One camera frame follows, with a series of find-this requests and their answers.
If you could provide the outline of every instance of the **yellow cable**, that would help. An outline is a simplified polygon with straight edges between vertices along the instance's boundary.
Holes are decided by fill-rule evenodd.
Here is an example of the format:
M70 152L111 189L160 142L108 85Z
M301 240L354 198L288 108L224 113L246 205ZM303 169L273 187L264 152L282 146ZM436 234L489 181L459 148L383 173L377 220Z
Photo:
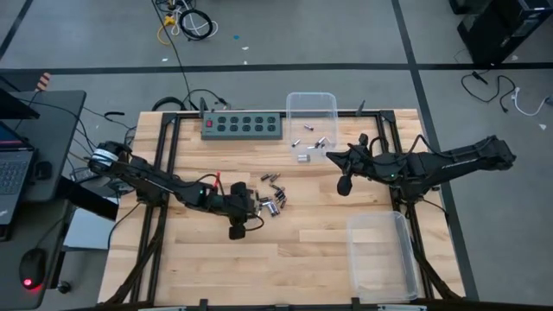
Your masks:
M165 16L165 22L163 23L163 26L161 26L158 30L157 30L157 40L162 44L162 45L169 45L171 44L170 42L165 42L164 40L162 40L162 30L163 28L167 27L167 26L171 26L171 25L175 25L175 19L172 17L172 16Z

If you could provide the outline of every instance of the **gray floor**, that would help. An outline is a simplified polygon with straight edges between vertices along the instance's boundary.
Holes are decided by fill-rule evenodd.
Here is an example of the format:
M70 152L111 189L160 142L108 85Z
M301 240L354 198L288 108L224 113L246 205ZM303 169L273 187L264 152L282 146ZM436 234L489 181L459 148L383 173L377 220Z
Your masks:
M418 63L454 63L459 51L459 62L470 61L455 30L460 18L450 12L447 0L400 3ZM7 32L3 25L10 26L21 5L22 0L0 2L0 39ZM185 65L406 62L388 0L198 0L198 5L221 30L209 41L177 38ZM177 65L172 49L157 42L158 27L149 1L34 0L0 68ZM550 18L513 53L518 60L509 61L553 61L552 35ZM443 149L495 134L518 156L510 171L479 172L452 183L480 299L553 305L553 194L548 191L553 107L524 117L507 99L511 110L504 114L497 100L482 104L462 90L460 79L468 73L424 71L421 76ZM469 87L481 96L493 95L498 74L521 87L519 100L527 111L553 93L553 70L490 72L485 77L491 86L468 81ZM191 88L212 89L236 108L284 108L286 95L295 91L332 92L340 108L357 107L363 99L366 108L418 108L408 71L190 73L188 80ZM95 111L124 111L121 120L127 124L159 98L186 93L178 73L55 75L48 87L73 89L87 91L86 106ZM87 112L82 120L94 142L123 138L124 128L116 124ZM73 151L83 155L77 145ZM105 254L85 252L67 261L63 276L75 284L74 292L48 293L42 310L96 301Z

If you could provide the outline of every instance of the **power strip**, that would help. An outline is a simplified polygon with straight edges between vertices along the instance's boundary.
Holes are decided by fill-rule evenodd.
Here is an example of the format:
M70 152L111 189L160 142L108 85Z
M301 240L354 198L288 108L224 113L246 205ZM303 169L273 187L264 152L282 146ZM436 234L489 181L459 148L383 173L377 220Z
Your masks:
M202 140L280 140L283 122L277 112L205 112Z

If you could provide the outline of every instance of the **laptop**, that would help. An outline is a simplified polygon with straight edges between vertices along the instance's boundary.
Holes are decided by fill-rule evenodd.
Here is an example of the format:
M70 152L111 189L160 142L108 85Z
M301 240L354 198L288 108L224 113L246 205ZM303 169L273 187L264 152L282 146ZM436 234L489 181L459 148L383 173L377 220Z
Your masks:
M0 122L0 225L10 224L34 158L33 146Z

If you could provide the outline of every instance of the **black floor stripe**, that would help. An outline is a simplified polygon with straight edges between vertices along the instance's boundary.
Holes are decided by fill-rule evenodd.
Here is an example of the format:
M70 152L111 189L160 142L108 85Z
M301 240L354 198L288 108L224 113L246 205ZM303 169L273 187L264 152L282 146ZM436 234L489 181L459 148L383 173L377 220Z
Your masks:
M10 46L11 40L16 35L16 32L19 29L19 25L21 25L21 23L23 22L23 18L27 14L27 11L29 10L32 3L33 3L33 0L26 0L23 6L21 7L21 10L19 11L19 14L17 15L14 23L11 24L10 31L8 31L8 34L2 41L2 45L0 45L0 60L3 58L3 55L6 54L6 51Z
M418 99L420 112L423 117L426 135L430 144L432 144L434 148L440 150L440 144L438 143L438 136L436 134L434 122L430 113L429 103L426 98L426 93L424 92L423 81L421 80L419 67L416 65L415 54L413 53L413 47L411 46L407 26L405 25L404 13L401 10L399 0L392 0L391 3L396 15L399 34L401 35L401 40L404 44L407 63L410 65L411 78L413 79L413 86L415 87L416 97ZM467 246L461 231L461 223L459 221L459 216L454 204L453 193L449 183L442 185L442 198L444 207L447 209L449 214L448 223L454 243L455 255L457 256L457 262L461 272L463 286L465 288L465 294L472 300L478 300L476 283L474 281L473 271L468 259Z
M186 73L248 73L279 71L318 70L482 70L486 66L475 64L394 64L394 63L331 63L331 64L272 64L272 65L220 65L186 66ZM496 70L553 69L553 63L508 63L497 65ZM0 74L133 74L133 73L180 73L178 66L170 67L89 67L89 68L38 68L0 69Z

